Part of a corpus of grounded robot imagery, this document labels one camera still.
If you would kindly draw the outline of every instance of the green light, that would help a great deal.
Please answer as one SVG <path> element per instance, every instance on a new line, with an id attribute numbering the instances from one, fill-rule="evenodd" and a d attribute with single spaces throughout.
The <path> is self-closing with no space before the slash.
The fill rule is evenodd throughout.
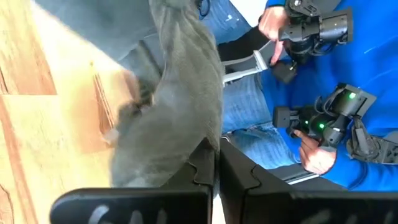
<path id="1" fill-rule="evenodd" d="M 355 93 L 350 93 L 348 97 L 349 97 L 350 99 L 353 99 L 353 98 L 355 98 L 355 96 L 356 96 Z"/>

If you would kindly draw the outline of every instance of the person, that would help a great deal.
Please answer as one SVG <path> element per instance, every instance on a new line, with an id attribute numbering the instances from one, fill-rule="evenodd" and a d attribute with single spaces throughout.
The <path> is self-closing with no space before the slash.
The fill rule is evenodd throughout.
<path id="1" fill-rule="evenodd" d="M 269 0 L 259 25 L 272 40 L 286 23 L 282 5 L 284 1 Z M 336 9 L 347 7 L 353 9 L 354 41 L 300 66 L 292 83 L 285 85 L 266 70 L 224 88 L 223 132 L 232 132 L 231 142 L 266 169 L 301 162 L 306 170 L 349 190 L 398 190 L 398 165 L 350 159 L 345 141 L 336 152 L 326 152 L 304 133 L 296 131 L 300 139 L 292 139 L 272 126 L 275 106 L 313 104 L 338 83 L 347 83 L 377 96 L 363 117 L 369 134 L 383 138 L 398 131 L 398 30 L 389 28 L 389 21 L 397 19 L 398 3 L 352 0 Z"/>
<path id="2" fill-rule="evenodd" d="M 266 4 L 267 0 L 251 1 L 249 5 L 242 0 L 201 0 L 200 19 L 213 33 L 217 44 L 237 40 L 256 26 L 268 39 L 276 41 L 278 28 L 284 25 L 287 15 L 282 4 L 273 4 L 264 10 Z M 283 42 L 276 41 L 271 65 L 278 61 L 282 51 Z"/>

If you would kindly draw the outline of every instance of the wooden surface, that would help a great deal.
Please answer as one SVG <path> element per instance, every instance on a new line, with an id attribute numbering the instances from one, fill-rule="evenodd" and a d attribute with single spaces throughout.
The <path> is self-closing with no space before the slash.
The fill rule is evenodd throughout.
<path id="1" fill-rule="evenodd" d="M 0 29 L 0 223 L 48 223 L 61 194 L 109 185 L 103 134 L 135 84 L 27 0 L 0 1 Z"/>

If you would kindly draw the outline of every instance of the jeans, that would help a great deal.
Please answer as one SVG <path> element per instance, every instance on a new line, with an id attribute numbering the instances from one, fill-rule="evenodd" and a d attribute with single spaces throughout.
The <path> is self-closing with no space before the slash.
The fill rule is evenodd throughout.
<path id="1" fill-rule="evenodd" d="M 203 0 L 202 13 L 207 9 L 208 1 Z M 210 11 L 201 20 L 217 44 L 237 40 L 252 28 L 229 0 L 210 0 Z"/>
<path id="2" fill-rule="evenodd" d="M 223 133 L 231 132 L 231 142 L 265 169 L 298 163 L 272 125 L 260 76 L 250 75 L 224 88 Z"/>

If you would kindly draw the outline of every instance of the gray fabric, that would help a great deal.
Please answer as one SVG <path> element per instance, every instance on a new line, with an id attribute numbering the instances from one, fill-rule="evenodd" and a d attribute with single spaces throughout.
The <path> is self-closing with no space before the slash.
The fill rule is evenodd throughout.
<path id="1" fill-rule="evenodd" d="M 224 68 L 193 0 L 150 0 L 165 70 L 154 105 L 125 116 L 112 166 L 115 187 L 159 187 L 203 138 L 219 151 Z"/>

